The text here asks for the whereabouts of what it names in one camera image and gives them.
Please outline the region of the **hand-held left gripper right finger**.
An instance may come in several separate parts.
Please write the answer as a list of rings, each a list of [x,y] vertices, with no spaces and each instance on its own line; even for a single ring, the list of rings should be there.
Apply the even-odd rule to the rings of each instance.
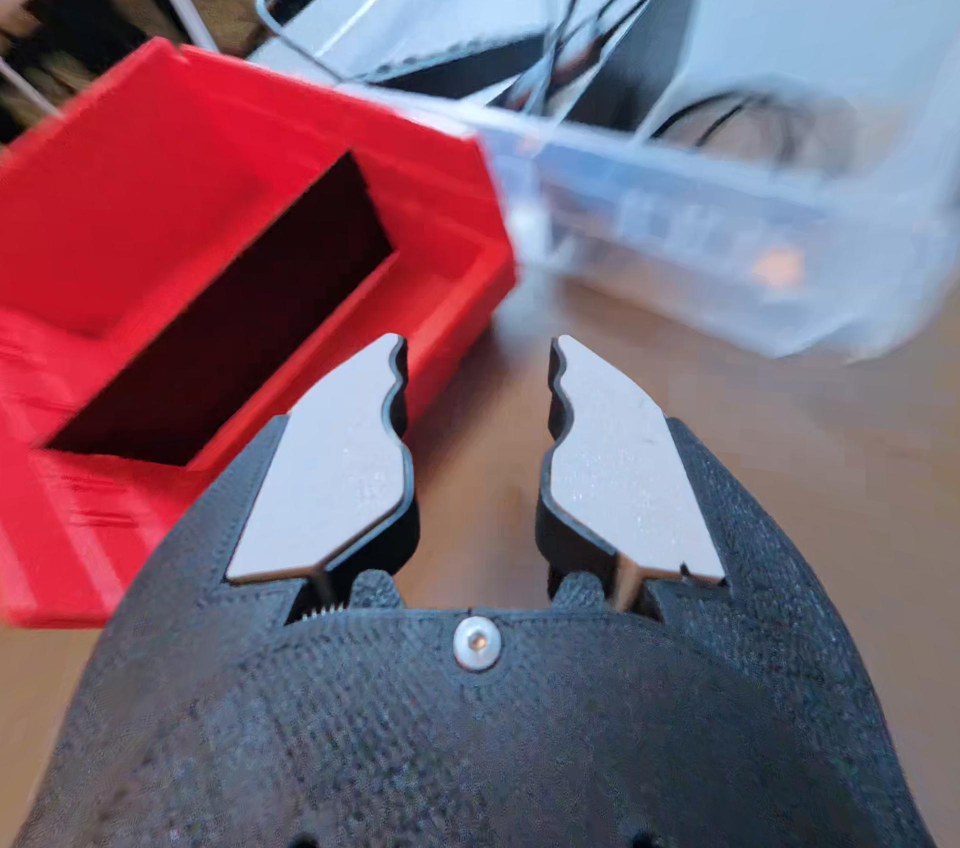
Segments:
[[[570,335],[551,342],[552,438],[534,535],[560,582],[588,573],[615,610],[645,583],[716,587],[726,571],[666,415],[640,385]]]

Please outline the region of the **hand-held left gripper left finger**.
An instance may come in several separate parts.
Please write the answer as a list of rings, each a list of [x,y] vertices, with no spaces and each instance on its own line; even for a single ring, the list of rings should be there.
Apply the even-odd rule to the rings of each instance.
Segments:
[[[356,577],[396,573],[419,542],[403,443],[407,343],[386,333],[318,380],[285,416],[225,579],[306,579],[347,601]]]

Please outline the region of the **clear plastic box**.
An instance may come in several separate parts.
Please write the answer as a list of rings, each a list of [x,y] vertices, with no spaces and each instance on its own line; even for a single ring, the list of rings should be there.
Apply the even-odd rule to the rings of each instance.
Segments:
[[[741,348],[958,280],[958,0],[311,0],[249,59],[473,132],[526,259]]]

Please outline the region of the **red plastic bin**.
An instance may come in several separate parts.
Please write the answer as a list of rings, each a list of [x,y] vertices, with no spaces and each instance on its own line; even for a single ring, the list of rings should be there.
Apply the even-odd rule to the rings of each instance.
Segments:
[[[471,135],[134,51],[2,157],[2,621],[102,627],[258,431],[383,334],[417,419],[516,265]]]

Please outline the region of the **black foam pad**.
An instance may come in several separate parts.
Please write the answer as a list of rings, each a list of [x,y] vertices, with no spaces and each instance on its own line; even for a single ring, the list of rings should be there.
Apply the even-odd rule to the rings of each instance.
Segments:
[[[673,80],[698,0],[606,0],[561,35],[474,40],[384,65],[372,86],[634,132]]]

